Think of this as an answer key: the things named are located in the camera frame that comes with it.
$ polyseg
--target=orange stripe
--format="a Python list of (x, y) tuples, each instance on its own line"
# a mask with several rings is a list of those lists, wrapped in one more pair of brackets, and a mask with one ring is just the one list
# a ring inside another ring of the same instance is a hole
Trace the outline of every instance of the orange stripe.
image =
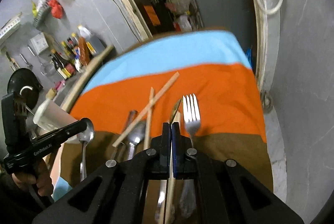
[[(160, 90), (175, 73), (142, 76), (96, 87), (80, 96), (71, 115), (89, 117), (97, 131), (120, 133), (130, 110), (148, 103), (151, 86)], [(153, 108), (151, 136), (161, 134), (176, 101), (195, 93), (201, 115), (198, 136), (229, 132), (261, 135), (266, 142), (263, 113), (254, 75), (244, 66), (200, 65), (178, 70), (180, 77)]]

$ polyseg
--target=frying pan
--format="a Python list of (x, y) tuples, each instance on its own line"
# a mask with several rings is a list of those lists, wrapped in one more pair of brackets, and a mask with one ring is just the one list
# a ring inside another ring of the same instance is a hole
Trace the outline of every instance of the frying pan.
[(27, 69), (27, 68), (20, 68), (13, 72), (11, 77), (9, 78), (8, 85), (7, 85), (7, 93), (11, 93), (16, 91), (20, 94), (21, 89), (24, 86), (31, 86), (32, 90), (24, 89), (22, 90), (21, 95), (26, 99), (26, 105), (33, 109), (38, 101), (38, 95), (40, 91), (43, 89), (43, 86), (37, 80), (35, 74)]

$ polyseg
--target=human hand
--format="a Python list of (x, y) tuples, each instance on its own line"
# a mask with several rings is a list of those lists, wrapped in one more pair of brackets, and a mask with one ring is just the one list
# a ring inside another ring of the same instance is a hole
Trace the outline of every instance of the human hand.
[(22, 189), (23, 191), (28, 190), (28, 184), (36, 184), (38, 188), (38, 194), (40, 196), (51, 195), (53, 193), (52, 180), (49, 175), (49, 170), (47, 169), (43, 160), (41, 160), (38, 164), (37, 174), (37, 180), (34, 175), (24, 172), (13, 173), (12, 178), (18, 188)]

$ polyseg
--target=spoon handle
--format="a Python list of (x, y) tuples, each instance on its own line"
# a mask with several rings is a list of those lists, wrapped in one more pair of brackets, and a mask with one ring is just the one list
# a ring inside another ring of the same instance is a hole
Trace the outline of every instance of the spoon handle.
[(132, 143), (129, 144), (129, 156), (127, 160), (130, 160), (133, 158), (133, 155), (135, 154), (135, 148), (136, 148), (136, 145)]
[(87, 142), (82, 143), (82, 161), (80, 163), (80, 182), (82, 182), (87, 177), (86, 171), (86, 146)]

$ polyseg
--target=spoon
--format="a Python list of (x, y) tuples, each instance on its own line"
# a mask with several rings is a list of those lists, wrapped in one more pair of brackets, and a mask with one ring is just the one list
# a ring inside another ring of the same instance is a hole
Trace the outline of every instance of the spoon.
[(87, 124), (85, 131), (79, 133), (79, 141), (82, 144), (82, 161), (80, 163), (80, 182), (82, 182), (87, 177), (86, 171), (86, 146), (94, 138), (94, 126), (89, 118), (83, 118)]
[(129, 141), (129, 156), (127, 160), (133, 158), (135, 154), (135, 148), (145, 137), (146, 121), (139, 121), (138, 124), (128, 134), (127, 139)]

